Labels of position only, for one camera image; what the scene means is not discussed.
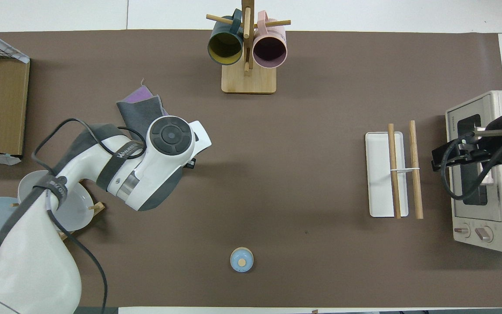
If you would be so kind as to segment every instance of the toaster oven knob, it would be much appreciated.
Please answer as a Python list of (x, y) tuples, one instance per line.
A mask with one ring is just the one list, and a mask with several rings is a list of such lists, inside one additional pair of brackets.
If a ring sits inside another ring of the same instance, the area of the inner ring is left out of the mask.
[(457, 234), (464, 235), (464, 237), (470, 237), (470, 226), (468, 226), (467, 223), (463, 223), (460, 228), (454, 228), (453, 231)]
[(493, 231), (490, 227), (476, 228), (476, 234), (480, 237), (481, 241), (491, 242), (493, 241)]

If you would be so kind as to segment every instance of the brand logo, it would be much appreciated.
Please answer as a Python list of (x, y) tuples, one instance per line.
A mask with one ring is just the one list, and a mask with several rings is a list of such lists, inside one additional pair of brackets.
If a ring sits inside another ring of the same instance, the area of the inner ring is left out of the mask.
[(59, 192), (59, 194), (61, 194), (61, 197), (65, 197), (67, 195), (67, 191), (61, 183), (57, 183), (54, 180), (51, 180), (49, 183)]
[(119, 158), (128, 157), (129, 155), (131, 155), (133, 153), (134, 150), (138, 149), (138, 147), (139, 147), (139, 145), (137, 143), (132, 143), (126, 149), (117, 153), (117, 157), (119, 157)]

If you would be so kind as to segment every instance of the pink mug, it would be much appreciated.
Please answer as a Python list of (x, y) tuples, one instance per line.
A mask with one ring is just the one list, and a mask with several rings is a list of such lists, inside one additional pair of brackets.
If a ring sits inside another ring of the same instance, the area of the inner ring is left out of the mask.
[(255, 32), (253, 41), (253, 60), (264, 68), (277, 68), (286, 60), (288, 47), (285, 39), (284, 26), (270, 26), (265, 24), (275, 22), (268, 18), (267, 12), (259, 12), (257, 20), (258, 31)]

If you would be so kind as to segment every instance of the wooden base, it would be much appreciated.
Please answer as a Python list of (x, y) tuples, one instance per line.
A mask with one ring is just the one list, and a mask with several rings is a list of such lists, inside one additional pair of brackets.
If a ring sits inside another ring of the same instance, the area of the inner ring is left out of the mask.
[(222, 91), (229, 94), (273, 94), (276, 91), (276, 69), (256, 65), (245, 72), (244, 58), (222, 66)]

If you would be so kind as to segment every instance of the mug handle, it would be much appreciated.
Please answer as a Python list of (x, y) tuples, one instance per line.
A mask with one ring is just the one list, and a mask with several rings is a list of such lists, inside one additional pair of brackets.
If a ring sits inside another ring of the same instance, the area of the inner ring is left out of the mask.
[(257, 27), (259, 28), (259, 35), (265, 35), (268, 34), (267, 30), (267, 10), (262, 10), (259, 12), (259, 20), (257, 20)]
[(233, 22), (231, 22), (230, 33), (237, 34), (237, 31), (241, 27), (242, 12), (240, 9), (235, 9), (234, 14), (231, 16)]

